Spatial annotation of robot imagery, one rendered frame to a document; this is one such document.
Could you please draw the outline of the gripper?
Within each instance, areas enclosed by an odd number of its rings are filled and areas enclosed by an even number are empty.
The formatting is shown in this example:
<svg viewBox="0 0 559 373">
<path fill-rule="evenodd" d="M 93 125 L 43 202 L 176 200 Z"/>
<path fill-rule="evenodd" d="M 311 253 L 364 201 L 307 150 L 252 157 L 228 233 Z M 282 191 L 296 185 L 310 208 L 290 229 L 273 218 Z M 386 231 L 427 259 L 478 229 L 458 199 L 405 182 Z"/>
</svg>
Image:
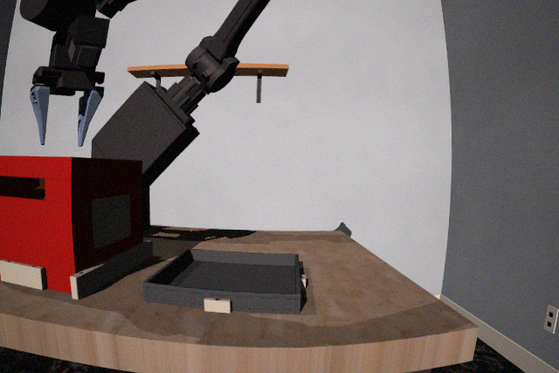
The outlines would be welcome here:
<svg viewBox="0 0 559 373">
<path fill-rule="evenodd" d="M 74 96 L 76 91 L 81 91 L 84 96 L 79 98 L 78 145 L 83 146 L 90 121 L 104 96 L 105 87 L 95 86 L 94 82 L 102 84 L 104 79 L 103 72 L 50 66 L 37 69 L 33 74 L 30 99 L 38 122 L 41 145 L 45 145 L 49 95 Z"/>
</svg>

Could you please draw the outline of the orange bottle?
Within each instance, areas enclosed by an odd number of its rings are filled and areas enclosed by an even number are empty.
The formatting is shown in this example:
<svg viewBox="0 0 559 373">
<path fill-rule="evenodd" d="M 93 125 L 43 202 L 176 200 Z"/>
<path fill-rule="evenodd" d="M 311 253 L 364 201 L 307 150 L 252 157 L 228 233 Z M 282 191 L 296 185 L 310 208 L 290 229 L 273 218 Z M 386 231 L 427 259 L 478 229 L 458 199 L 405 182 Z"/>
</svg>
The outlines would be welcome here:
<svg viewBox="0 0 559 373">
<path fill-rule="evenodd" d="M 39 186 L 33 190 L 29 198 L 41 199 L 45 196 L 45 178 L 39 178 Z"/>
</svg>

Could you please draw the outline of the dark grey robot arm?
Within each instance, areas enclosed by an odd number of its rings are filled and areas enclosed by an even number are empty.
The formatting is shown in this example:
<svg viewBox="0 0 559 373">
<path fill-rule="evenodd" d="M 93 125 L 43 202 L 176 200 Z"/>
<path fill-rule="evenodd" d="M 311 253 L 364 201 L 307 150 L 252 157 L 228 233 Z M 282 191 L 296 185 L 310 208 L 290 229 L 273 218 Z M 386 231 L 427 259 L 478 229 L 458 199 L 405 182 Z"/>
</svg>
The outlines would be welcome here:
<svg viewBox="0 0 559 373">
<path fill-rule="evenodd" d="M 50 67 L 95 72 L 102 48 L 107 44 L 110 23 L 110 19 L 95 17 L 96 10 L 112 18 L 134 1 L 21 0 L 20 14 L 23 19 L 56 32 L 52 39 Z M 206 93 L 218 92 L 232 80 L 239 64 L 235 58 L 238 47 L 269 2 L 238 0 L 218 31 L 203 38 L 188 55 L 185 65 L 191 71 L 190 76 L 187 74 L 179 83 L 175 82 L 166 93 L 166 88 L 156 88 L 186 125 L 195 122 L 190 114 Z"/>
</svg>

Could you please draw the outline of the red crate with dividers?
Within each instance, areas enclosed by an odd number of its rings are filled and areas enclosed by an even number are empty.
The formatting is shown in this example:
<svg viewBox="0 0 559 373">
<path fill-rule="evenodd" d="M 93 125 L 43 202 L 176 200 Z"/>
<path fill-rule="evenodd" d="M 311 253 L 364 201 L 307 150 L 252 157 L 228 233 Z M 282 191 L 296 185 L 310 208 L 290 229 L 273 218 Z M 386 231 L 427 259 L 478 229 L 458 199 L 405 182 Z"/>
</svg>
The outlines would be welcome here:
<svg viewBox="0 0 559 373">
<path fill-rule="evenodd" d="M 143 242 L 141 180 L 142 161 L 0 155 L 0 260 L 71 294 L 70 276 Z"/>
</svg>

